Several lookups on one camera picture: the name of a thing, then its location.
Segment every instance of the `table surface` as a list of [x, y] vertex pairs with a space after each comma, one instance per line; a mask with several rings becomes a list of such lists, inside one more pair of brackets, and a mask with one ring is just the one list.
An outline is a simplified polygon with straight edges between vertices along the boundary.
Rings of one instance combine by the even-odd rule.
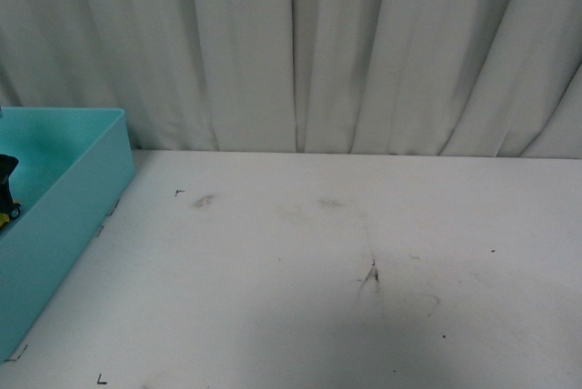
[[582, 162], [135, 160], [3, 389], [582, 387]]

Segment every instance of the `white fabric backdrop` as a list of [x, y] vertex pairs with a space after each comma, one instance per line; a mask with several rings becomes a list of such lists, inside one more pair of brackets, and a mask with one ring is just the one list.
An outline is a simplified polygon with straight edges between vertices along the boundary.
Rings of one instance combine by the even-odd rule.
[[582, 158], [582, 0], [0, 0], [0, 105], [143, 148]]

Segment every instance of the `teal plastic bin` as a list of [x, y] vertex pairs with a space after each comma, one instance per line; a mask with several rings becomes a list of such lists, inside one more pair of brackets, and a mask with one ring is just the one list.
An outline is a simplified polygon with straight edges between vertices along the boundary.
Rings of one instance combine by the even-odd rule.
[[20, 344], [135, 168], [120, 109], [4, 107], [22, 213], [0, 230], [0, 360]]

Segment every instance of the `toy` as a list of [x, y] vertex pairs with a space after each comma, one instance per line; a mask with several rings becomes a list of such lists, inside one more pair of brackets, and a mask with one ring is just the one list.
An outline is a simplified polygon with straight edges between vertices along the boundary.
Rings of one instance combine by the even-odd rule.
[[20, 216], [20, 204], [12, 199], [8, 177], [18, 165], [11, 155], [0, 155], [0, 228]]

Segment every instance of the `dark stain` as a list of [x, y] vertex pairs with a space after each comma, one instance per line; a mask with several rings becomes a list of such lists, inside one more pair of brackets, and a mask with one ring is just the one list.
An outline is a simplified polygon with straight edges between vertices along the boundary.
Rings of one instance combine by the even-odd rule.
[[326, 198], [319, 200], [319, 205], [323, 208], [326, 208], [326, 209], [337, 209], [338, 207], [344, 206], [343, 204], [341, 204], [337, 200], [326, 199]]
[[216, 194], [205, 195], [202, 198], [199, 198], [194, 203], [195, 209], [201, 209], [207, 205], [211, 205], [216, 198]]

